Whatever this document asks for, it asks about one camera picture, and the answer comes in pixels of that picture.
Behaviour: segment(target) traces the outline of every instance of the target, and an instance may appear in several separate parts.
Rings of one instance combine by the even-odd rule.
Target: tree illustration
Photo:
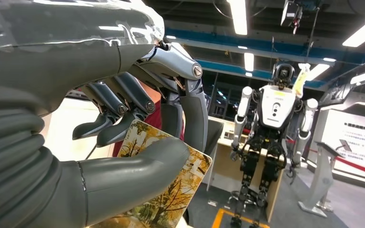
[[[192,195],[187,195],[186,192],[182,192],[182,187],[181,179],[177,178],[165,193],[156,198],[158,210],[152,220],[152,224],[157,224],[160,216],[165,213],[179,210],[183,211],[187,207]]]
[[[131,127],[136,130],[128,132],[118,155],[120,157],[135,156],[144,152],[156,139],[170,137],[140,121],[134,121]],[[184,168],[162,194],[91,228],[175,227],[211,164],[211,159],[191,147],[188,148],[190,156]]]

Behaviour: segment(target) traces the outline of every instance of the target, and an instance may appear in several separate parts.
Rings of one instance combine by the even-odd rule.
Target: wooden desk
[[[227,128],[224,128],[228,131],[229,126],[231,126],[231,123],[227,123]],[[230,159],[230,152],[231,152],[231,142],[232,140],[225,139],[224,138],[224,132],[221,135],[221,138],[218,140],[217,147],[215,151],[213,152],[213,164],[209,170],[209,176],[208,176],[208,188],[212,185],[213,176],[215,174],[221,175],[223,177],[226,177],[228,179],[233,179],[241,184],[241,180],[243,177],[243,172],[240,171],[240,164],[241,160],[232,161]],[[258,192],[258,187],[261,181],[261,175],[262,171],[264,169],[264,162],[265,157],[267,154],[267,150],[263,149],[261,150],[261,156],[259,158],[259,161],[257,163],[257,167],[255,169],[254,176],[251,180],[250,188]],[[268,207],[266,208],[266,214],[267,214],[267,220],[268,222],[271,221],[273,210],[275,207],[276,198],[278,196],[279,186],[282,179],[283,170],[279,173],[279,178],[277,181],[274,181],[271,183],[267,195],[267,201],[268,201]]]

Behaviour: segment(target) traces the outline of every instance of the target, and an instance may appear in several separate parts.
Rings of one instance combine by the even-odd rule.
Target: ceiling
[[[144,0],[163,16],[166,35],[176,39],[204,69],[245,76],[244,52],[255,55],[253,78],[268,80],[277,59],[319,63],[331,68],[306,83],[306,87],[326,90],[338,78],[349,80],[365,70],[365,43],[345,47],[342,43],[365,24],[365,0],[317,0],[320,2],[312,48],[306,59],[316,11],[304,11],[296,35],[280,26],[284,0],[247,0],[248,35],[234,33],[230,6],[226,0]],[[315,0],[303,0],[312,6]],[[328,63],[323,58],[333,58]]]

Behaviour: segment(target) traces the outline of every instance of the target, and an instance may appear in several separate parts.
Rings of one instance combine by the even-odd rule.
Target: desk
[[[222,122],[225,125],[223,127],[223,133],[221,135],[221,138],[218,140],[218,144],[212,153],[213,164],[209,170],[207,179],[204,180],[204,182],[207,182],[208,184],[207,190],[211,185],[226,191],[240,190],[241,180],[243,177],[243,172],[240,171],[241,161],[240,160],[232,161],[230,159],[232,140],[224,138],[226,131],[229,132],[231,130],[231,127],[233,127],[234,129],[234,123],[230,121],[217,119],[214,117],[209,117],[209,118]],[[264,161],[266,154],[267,150],[262,149],[261,156],[257,163],[257,167],[250,184],[250,188],[257,192],[262,175],[262,170],[264,169]],[[268,191],[267,195],[268,207],[266,208],[268,222],[270,222],[272,218],[276,197],[278,196],[279,186],[282,179],[282,174],[283,170],[280,171],[278,180],[271,183]]]

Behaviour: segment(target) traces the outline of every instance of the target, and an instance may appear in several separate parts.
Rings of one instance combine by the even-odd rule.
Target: robot finger
[[[183,108],[178,97],[176,82],[137,65],[132,66],[128,72],[161,94],[162,131],[179,138],[183,127]]]
[[[183,129],[183,107],[180,98],[165,88],[160,89],[164,97],[161,98],[160,115],[162,118],[162,131],[179,138]]]
[[[181,46],[173,44],[156,46],[151,55],[143,57],[138,65],[159,76],[194,81],[202,77],[202,67]]]
[[[175,80],[186,120],[184,141],[201,152],[205,151],[208,112],[201,82],[202,67],[181,46],[173,44],[156,46],[151,55],[142,58],[137,65]]]
[[[146,114],[154,112],[155,106],[139,81],[130,73],[122,73],[115,77],[104,79],[108,87],[128,103],[130,110],[139,108]]]
[[[126,132],[133,120],[143,120],[143,114],[139,109],[128,111],[124,114],[121,121],[113,126],[107,127],[97,135],[97,147],[104,147],[115,142],[124,140]]]
[[[88,83],[82,92],[94,103],[100,113],[94,122],[82,123],[74,128],[72,139],[96,136],[101,130],[112,126],[126,111],[125,105],[102,83]]]

